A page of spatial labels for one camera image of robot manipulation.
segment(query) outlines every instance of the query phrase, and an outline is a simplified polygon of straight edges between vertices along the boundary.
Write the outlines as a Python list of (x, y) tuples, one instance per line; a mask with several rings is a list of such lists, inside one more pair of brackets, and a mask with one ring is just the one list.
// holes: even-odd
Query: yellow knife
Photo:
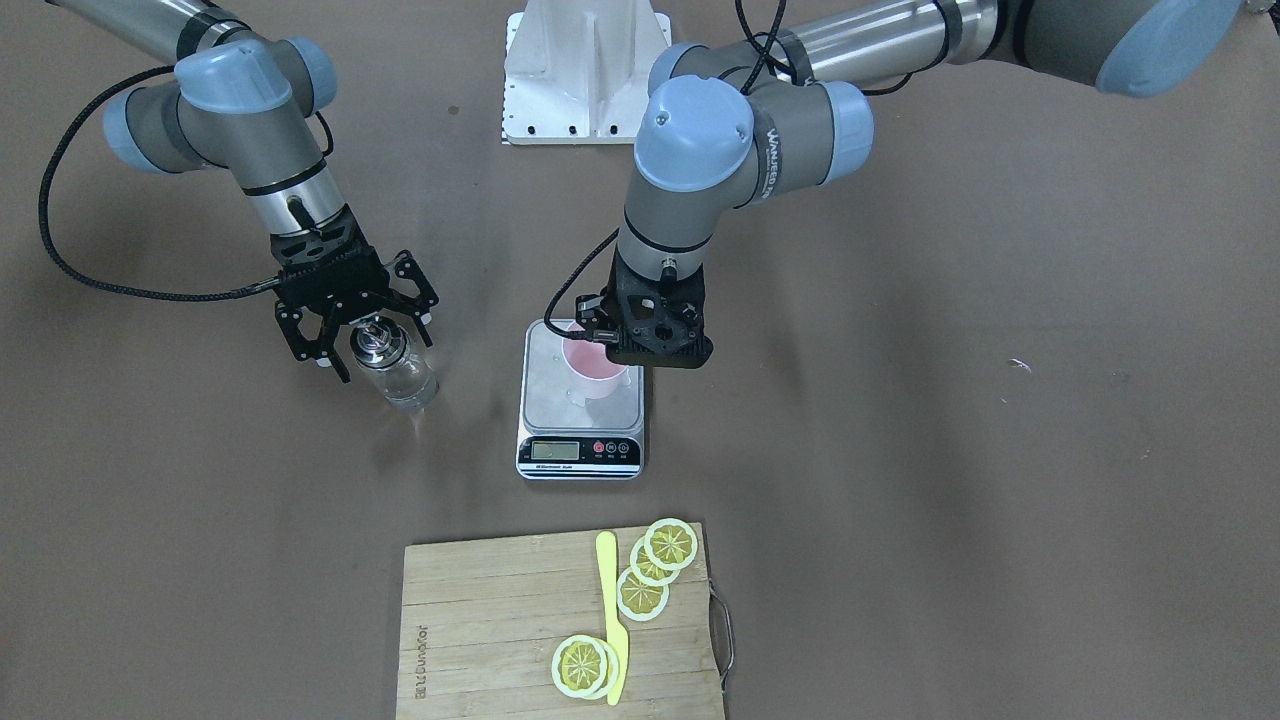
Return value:
[(609, 705), (617, 705), (627, 679), (631, 637), (618, 621), (618, 538), (608, 530), (595, 536), (595, 564), (600, 568), (600, 592), (604, 593), (604, 642), (618, 655), (618, 682), (607, 697)]

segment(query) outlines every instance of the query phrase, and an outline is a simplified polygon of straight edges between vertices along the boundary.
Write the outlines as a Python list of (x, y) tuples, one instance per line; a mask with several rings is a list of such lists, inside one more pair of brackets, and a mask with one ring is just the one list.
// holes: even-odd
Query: digital kitchen scale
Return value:
[(644, 468), (644, 368), (627, 366), (607, 397), (584, 397), (562, 347), (541, 320), (529, 325), (516, 470), (530, 480), (635, 478)]

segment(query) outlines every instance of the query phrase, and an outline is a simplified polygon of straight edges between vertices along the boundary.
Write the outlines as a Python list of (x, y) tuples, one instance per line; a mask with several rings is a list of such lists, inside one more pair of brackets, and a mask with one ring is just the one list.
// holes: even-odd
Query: white mounting base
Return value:
[(671, 18), (649, 0), (529, 0), (507, 18), (502, 140), (635, 142)]

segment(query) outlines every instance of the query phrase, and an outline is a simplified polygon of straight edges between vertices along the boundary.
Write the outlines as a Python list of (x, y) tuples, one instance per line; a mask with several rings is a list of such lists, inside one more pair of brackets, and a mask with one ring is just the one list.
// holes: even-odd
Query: lemon slice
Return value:
[(637, 623), (657, 618), (662, 609), (667, 607), (668, 597), (671, 597), (671, 588), (641, 583), (631, 568), (627, 568), (618, 578), (618, 610)]
[(689, 523), (663, 518), (649, 525), (644, 534), (644, 550), (653, 564), (663, 570), (684, 570), (698, 555), (698, 536)]
[(584, 697), (582, 700), (600, 700), (602, 697), (609, 694), (609, 691), (613, 689), (613, 685), (618, 684), (618, 671), (622, 667), (622, 662), (618, 660), (618, 653), (613, 651), (613, 646), (598, 638), (591, 638), (591, 639), (594, 639), (596, 644), (599, 644), (604, 650), (604, 657), (609, 664), (609, 671), (608, 676), (604, 679), (604, 684), (600, 685), (600, 689)]
[(653, 557), (644, 550), (644, 538), (637, 539), (631, 548), (631, 571), (637, 580), (655, 588), (669, 585), (680, 577), (680, 570), (663, 570), (654, 564)]
[(568, 697), (581, 698), (600, 689), (608, 679), (608, 652), (590, 635), (571, 635), (552, 656), (552, 682)]

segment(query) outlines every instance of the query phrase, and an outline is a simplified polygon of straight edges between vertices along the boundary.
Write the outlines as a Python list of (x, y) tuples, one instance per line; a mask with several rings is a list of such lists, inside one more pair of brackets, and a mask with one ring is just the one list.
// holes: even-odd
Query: light blue cap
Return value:
[(835, 137), (831, 146), (831, 169), (818, 184), (842, 178), (863, 167), (876, 141), (876, 117), (867, 96), (847, 82), (819, 82), (831, 101)]
[(658, 59), (649, 68), (649, 95), (653, 95), (658, 86), (671, 79), (671, 73), (676, 72), (676, 65), (694, 47), (707, 47), (701, 42), (677, 42), (662, 51)]
[(147, 160), (147, 156), (142, 154), (142, 149), (138, 147), (138, 142), (133, 140), (133, 133), (129, 131), (129, 120), (124, 110), (129, 102), (129, 96), (140, 90), (142, 88), (134, 87), (124, 95), (113, 97), (106, 104), (106, 111), (102, 114), (102, 135), (106, 136), (106, 143), (111, 146), (111, 151), (125, 165), (147, 173), (168, 174), (155, 167), (151, 160)]
[(755, 118), (736, 87), (680, 76), (649, 99), (636, 133), (636, 169), (671, 192), (696, 192), (727, 179), (751, 150)]
[(1240, 0), (1160, 0), (1115, 46), (1096, 87), (1151, 97), (1187, 79), (1217, 47)]
[(306, 37), (285, 37), (284, 41), (298, 51), (311, 76), (311, 111), (326, 108), (338, 96), (338, 70), (333, 69), (333, 60)]
[(173, 74), (187, 102), (210, 113), (262, 113), (293, 97), (271, 51), (257, 40), (237, 40), (183, 58)]

